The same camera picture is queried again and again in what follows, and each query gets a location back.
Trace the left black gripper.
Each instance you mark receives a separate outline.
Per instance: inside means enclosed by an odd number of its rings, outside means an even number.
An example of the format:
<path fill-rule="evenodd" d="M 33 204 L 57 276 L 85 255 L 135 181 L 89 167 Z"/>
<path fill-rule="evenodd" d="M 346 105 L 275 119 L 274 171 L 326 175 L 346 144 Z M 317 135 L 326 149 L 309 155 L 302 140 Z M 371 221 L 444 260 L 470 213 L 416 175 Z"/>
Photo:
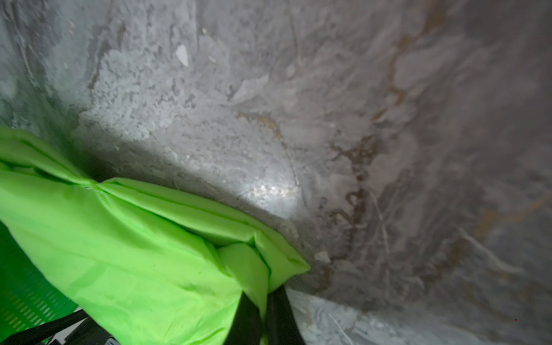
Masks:
<path fill-rule="evenodd" d="M 97 324 L 84 310 L 8 336 L 1 345 L 8 344 L 120 345 L 113 335 Z"/>

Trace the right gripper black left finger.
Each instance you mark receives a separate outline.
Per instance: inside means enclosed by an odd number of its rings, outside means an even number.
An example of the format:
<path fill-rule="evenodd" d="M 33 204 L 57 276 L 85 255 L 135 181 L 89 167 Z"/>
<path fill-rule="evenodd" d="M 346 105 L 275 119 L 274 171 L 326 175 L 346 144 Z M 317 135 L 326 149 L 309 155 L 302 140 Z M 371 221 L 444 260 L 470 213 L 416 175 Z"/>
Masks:
<path fill-rule="evenodd" d="M 243 293 L 224 345 L 260 345 L 261 338 L 260 310 Z"/>

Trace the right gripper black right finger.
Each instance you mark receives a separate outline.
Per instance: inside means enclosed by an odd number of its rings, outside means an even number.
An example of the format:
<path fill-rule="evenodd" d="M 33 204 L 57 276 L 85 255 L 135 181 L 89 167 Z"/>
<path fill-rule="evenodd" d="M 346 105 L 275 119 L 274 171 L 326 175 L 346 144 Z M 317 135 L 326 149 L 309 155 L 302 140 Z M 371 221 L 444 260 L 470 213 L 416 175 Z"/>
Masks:
<path fill-rule="evenodd" d="M 267 299 L 267 338 L 269 345 L 305 345 L 282 285 Z"/>

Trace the green plastic basket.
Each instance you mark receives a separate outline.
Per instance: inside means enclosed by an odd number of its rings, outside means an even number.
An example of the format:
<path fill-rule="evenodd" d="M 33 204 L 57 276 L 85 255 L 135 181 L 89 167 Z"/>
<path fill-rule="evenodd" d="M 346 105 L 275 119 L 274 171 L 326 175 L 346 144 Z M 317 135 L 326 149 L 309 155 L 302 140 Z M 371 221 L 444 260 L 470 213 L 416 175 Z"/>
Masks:
<path fill-rule="evenodd" d="M 63 318 L 77 304 L 53 287 L 1 225 L 1 340 Z"/>

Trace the light green raincoat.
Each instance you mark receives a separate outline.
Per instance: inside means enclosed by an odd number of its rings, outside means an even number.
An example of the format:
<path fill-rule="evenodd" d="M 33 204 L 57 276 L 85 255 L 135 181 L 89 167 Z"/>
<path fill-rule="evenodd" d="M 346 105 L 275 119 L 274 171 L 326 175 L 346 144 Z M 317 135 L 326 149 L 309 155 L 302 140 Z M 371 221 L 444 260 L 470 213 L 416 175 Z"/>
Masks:
<path fill-rule="evenodd" d="M 46 280 L 121 344 L 224 344 L 309 264 L 255 218 L 126 178 L 98 182 L 33 134 L 1 129 L 1 223 Z"/>

